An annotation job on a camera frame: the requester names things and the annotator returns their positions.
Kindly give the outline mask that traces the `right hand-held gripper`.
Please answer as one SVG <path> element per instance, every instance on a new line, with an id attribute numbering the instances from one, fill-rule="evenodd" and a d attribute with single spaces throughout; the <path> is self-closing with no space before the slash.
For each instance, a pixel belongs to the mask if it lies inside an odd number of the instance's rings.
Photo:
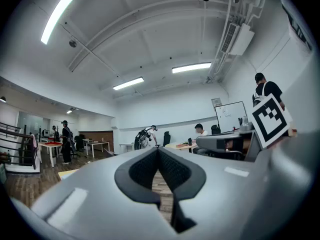
<path id="1" fill-rule="evenodd" d="M 258 154 L 283 139 L 294 136 L 293 119 L 273 94 L 259 96 L 248 118 L 240 121 L 239 132 L 199 136 L 196 144 L 214 158 L 254 162 Z"/>

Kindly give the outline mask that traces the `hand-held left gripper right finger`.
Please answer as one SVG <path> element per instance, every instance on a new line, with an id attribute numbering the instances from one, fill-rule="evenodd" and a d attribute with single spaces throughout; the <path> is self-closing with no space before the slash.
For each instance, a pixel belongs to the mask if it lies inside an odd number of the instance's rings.
<path id="1" fill-rule="evenodd" d="M 265 240 L 300 236 L 282 230 L 299 213 L 319 173 L 319 133 L 299 133 L 263 150 L 254 162 L 174 150 L 200 166 L 206 181 L 179 202 L 195 225 L 181 233 L 160 229 L 160 240 Z"/>

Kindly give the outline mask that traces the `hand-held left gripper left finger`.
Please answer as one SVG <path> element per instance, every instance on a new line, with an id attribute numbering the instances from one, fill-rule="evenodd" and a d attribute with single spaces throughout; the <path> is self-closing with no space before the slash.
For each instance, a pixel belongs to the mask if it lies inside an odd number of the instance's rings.
<path id="1" fill-rule="evenodd" d="M 27 207 L 14 207 L 45 240 L 174 240 L 176 231 L 155 204 L 139 203 L 123 194 L 116 169 L 138 152 L 91 162 L 63 179 Z"/>

